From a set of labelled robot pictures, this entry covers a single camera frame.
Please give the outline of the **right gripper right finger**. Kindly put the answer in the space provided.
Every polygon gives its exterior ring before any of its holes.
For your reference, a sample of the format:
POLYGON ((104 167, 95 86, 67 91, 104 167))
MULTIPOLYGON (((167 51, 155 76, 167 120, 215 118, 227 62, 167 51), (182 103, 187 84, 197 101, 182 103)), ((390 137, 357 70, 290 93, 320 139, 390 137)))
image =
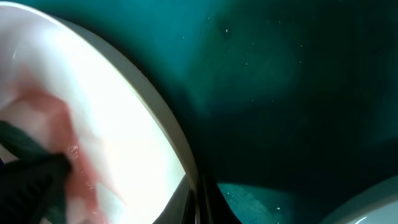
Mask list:
POLYGON ((198 209, 201 224, 242 224, 212 178, 203 176, 200 179, 198 209))

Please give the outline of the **light blue plate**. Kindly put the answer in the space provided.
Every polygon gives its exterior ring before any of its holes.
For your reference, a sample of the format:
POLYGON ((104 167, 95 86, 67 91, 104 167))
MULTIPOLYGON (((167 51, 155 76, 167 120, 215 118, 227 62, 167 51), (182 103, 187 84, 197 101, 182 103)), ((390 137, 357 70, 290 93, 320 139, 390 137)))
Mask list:
POLYGON ((397 224, 397 176, 354 196, 321 224, 397 224))

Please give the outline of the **green and pink sponge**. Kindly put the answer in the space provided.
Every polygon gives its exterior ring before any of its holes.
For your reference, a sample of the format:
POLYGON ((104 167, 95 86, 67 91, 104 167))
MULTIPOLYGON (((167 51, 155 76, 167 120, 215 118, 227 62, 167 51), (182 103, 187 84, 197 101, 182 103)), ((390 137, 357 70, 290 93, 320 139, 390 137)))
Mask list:
POLYGON ((53 210, 65 223, 67 157, 51 154, 23 130, 1 121, 1 146, 17 159, 1 166, 1 223, 40 223, 53 210))

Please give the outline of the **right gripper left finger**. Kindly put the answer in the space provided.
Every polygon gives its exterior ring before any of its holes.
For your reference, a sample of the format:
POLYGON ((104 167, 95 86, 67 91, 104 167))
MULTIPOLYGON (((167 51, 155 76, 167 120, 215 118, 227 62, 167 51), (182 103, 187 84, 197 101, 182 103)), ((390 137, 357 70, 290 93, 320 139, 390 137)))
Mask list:
POLYGON ((163 212, 153 224, 196 224, 195 195, 183 176, 163 212))

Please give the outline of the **white plate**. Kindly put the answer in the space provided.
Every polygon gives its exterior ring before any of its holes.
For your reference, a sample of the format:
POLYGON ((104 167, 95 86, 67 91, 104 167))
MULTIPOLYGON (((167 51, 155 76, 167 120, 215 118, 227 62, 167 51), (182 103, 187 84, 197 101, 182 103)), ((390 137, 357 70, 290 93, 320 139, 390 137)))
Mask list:
POLYGON ((90 31, 1 2, 1 121, 72 171, 68 224, 154 223, 198 174, 171 110, 125 56, 90 31))

